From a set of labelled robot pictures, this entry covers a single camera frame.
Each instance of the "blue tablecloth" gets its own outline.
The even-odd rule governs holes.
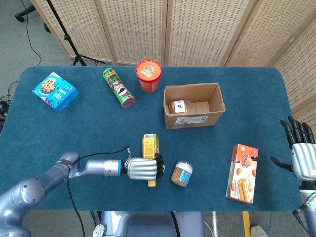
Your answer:
[[[166,173],[155,188],[126,175],[80,177],[70,181],[78,209],[289,211],[300,203],[299,182],[270,160],[270,156],[290,159],[279,120],[286,119],[291,110],[276,69],[164,67],[157,91],[147,94],[140,88],[135,67],[114,67],[136,97],[134,105],[122,108],[102,77],[105,68],[32,67],[23,72],[0,136],[0,193],[46,171],[64,152],[83,156],[129,145],[132,156],[141,157],[143,134],[156,133]],[[32,93],[51,72],[80,92],[61,114]],[[165,86],[201,82],[220,84],[226,112],[214,126],[166,130],[162,107]],[[237,143],[259,148],[252,205],[225,197],[232,149]],[[127,153],[109,157],[126,159]],[[194,166],[186,188],[170,181],[178,160]],[[38,208],[72,209],[66,185],[51,192]]]

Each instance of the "green pringles can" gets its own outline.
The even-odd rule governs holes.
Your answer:
[[[119,78],[118,74],[113,68],[107,68],[104,70],[103,77],[123,108],[127,108],[134,104],[135,97],[132,96],[132,94],[126,89],[122,80]]]

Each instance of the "glass jar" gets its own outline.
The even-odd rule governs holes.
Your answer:
[[[179,161],[173,170],[171,181],[181,187],[187,186],[191,174],[193,172],[193,166],[185,161]]]

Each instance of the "tripod stand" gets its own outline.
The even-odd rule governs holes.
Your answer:
[[[105,62],[102,62],[102,61],[99,61],[99,60],[97,60],[97,59],[93,59],[93,58],[90,58],[90,57],[87,57],[87,56],[84,56],[84,55],[81,55],[81,54],[78,53],[78,51],[77,51],[77,49],[76,49],[76,47],[75,47],[73,41],[71,40],[70,35],[67,33],[67,31],[66,31],[66,29],[65,29],[65,27],[64,27],[64,25],[63,25],[63,23],[62,23],[62,21],[60,20],[58,14],[57,14],[57,12],[56,12],[56,9],[54,8],[54,6],[53,6],[51,0],[46,0],[46,1],[47,1],[48,5],[49,5],[50,9],[52,10],[54,16],[56,17],[56,19],[57,19],[57,21],[58,21],[58,24],[60,25],[61,29],[63,30],[63,32],[64,32],[64,34],[65,34],[65,35],[64,35],[64,40],[67,40],[67,41],[69,42],[71,48],[73,49],[73,51],[74,51],[74,53],[75,53],[75,55],[76,55],[76,56],[75,56],[74,63],[72,64],[72,66],[75,66],[77,62],[80,62],[82,66],[87,66],[86,63],[84,62],[83,58],[90,59],[90,60],[92,60],[92,61],[94,61],[94,62],[98,62],[98,63],[103,63],[103,64],[105,64]]]

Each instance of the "snack box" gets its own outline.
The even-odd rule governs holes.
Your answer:
[[[226,197],[253,203],[258,153],[257,148],[242,144],[234,146]]]
[[[52,72],[32,92],[57,112],[62,112],[78,95],[77,89]]]

